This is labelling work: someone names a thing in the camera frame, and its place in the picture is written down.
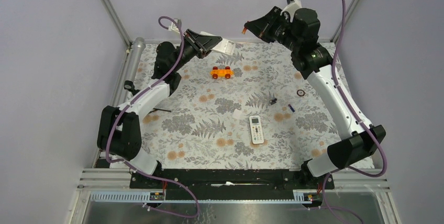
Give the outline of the white battery cover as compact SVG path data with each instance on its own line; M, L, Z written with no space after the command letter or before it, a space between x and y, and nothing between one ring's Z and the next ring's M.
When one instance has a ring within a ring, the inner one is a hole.
M233 117L234 119L236 119L236 120L241 120L241 119L243 119L245 116L244 116L243 111L238 110L238 109L235 109L235 110L233 111L233 113L232 113L232 117Z

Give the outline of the blue purple battery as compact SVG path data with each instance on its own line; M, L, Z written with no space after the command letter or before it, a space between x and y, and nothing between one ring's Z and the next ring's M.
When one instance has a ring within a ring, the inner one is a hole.
M290 109L293 113L295 112L295 109L292 107L291 104L288 104L288 107L289 107L289 109Z

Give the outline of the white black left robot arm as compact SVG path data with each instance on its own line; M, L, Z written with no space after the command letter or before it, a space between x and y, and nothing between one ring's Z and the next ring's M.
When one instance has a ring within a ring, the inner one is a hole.
M202 35L189 29L183 39L177 47L167 41L157 46L153 75L145 89L135 91L128 101L117 107L106 106L102 110L97 147L143 173L142 181L151 188L162 183L163 175L156 170L159 164L156 158L142 148L142 121L178 88L179 69L194 57L206 57L223 40L220 36Z

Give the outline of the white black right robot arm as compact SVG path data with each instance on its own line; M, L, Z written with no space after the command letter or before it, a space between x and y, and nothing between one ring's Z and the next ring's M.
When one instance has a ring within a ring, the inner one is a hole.
M337 127L341 140L301 166L300 180L307 188L318 185L322 175L372 156L386 136L384 127L375 126L342 88L335 58L318 43L319 29L317 13L308 8L299 8L290 16L273 7L244 25L244 30L262 41L277 42L291 51L293 66L321 97Z

